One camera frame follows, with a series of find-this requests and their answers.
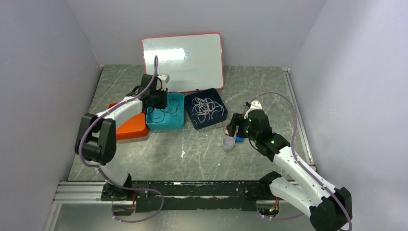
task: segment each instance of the orange tray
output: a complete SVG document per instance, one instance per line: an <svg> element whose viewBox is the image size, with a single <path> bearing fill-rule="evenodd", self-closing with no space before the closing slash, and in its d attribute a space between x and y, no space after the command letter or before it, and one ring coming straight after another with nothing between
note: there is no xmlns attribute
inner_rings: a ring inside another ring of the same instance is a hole
<svg viewBox="0 0 408 231"><path fill-rule="evenodd" d="M109 108L115 106L117 103L111 103ZM149 129L146 126L146 115L140 113L135 115L126 123L122 124L116 131L117 140L132 139L147 136Z"/></svg>

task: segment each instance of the whiteboard red frame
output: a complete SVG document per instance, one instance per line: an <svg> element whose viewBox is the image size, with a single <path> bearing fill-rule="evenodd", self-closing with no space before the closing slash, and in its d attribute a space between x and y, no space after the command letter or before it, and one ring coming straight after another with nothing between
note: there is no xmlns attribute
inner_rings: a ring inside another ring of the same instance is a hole
<svg viewBox="0 0 408 231"><path fill-rule="evenodd" d="M191 35L211 35L211 34L218 34L219 35L219 44L220 44L220 49L221 49L221 67L222 67L222 86L220 88L216 88L217 90L221 90L225 87L225 76L224 76L224 58L222 55L222 39L221 39L221 34L218 32L206 32L206 33L194 33L194 34L183 34L183 35L169 35L169 36L156 36L156 37L145 37L141 41L141 47L143 50L143 62L144 62L144 73L147 72L146 70L146 60L144 59L144 46L143 42L145 39L158 39L158 38L169 38L169 37L182 37L182 36L191 36ZM193 92L196 91L196 89L193 90L183 90L183 91L173 91L173 92Z"/></svg>

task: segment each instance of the wall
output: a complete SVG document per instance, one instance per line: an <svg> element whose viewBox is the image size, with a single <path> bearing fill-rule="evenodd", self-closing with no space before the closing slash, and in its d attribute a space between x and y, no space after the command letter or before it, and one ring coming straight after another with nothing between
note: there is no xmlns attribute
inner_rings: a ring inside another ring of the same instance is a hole
<svg viewBox="0 0 408 231"><path fill-rule="evenodd" d="M225 65L289 67L325 0L68 0L102 64L143 64L145 37L216 31Z"/></svg>
<svg viewBox="0 0 408 231"><path fill-rule="evenodd" d="M65 1L0 2L0 230L42 230L100 68Z"/></svg>
<svg viewBox="0 0 408 231"><path fill-rule="evenodd" d="M319 172L354 230L406 230L408 2L328 0L291 67Z"/></svg>

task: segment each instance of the tangled white cable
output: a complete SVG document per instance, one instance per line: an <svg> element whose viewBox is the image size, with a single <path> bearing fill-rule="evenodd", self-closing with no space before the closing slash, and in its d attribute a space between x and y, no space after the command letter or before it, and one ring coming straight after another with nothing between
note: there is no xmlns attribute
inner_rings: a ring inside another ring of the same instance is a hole
<svg viewBox="0 0 408 231"><path fill-rule="evenodd" d="M194 97L191 103L194 105L192 116L196 115L200 123L213 119L214 112L221 112L221 116L224 115L224 107L210 98L200 99Z"/></svg>

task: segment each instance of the blue object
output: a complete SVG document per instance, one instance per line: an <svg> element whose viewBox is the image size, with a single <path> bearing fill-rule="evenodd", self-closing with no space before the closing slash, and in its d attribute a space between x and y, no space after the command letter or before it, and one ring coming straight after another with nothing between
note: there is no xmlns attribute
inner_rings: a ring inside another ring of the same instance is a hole
<svg viewBox="0 0 408 231"><path fill-rule="evenodd" d="M241 138L241 137L235 137L235 142L236 143L242 143L245 140L245 138Z"/></svg>
<svg viewBox="0 0 408 231"><path fill-rule="evenodd" d="M224 108L224 113L214 111L212 119L209 116L207 116L207 118L203 122L199 122L197 119L197 115L192 115L195 113L193 111L194 104L192 103L192 100L194 99L194 97L198 97L200 99L209 98L212 101L219 103ZM227 119L227 115L228 115L227 108L225 107L224 102L221 100L221 97L219 96L217 90L214 88L210 88L210 89L203 90L203 91L197 90L196 93L193 93L191 95L186 95L184 97L184 104L185 104L187 113L189 114L191 123L193 127L197 130L214 125L216 123L222 122Z"/></svg>
<svg viewBox="0 0 408 231"><path fill-rule="evenodd" d="M149 107L146 110L146 124L150 130L173 130L184 127L184 96L180 93L167 94L166 109Z"/></svg>

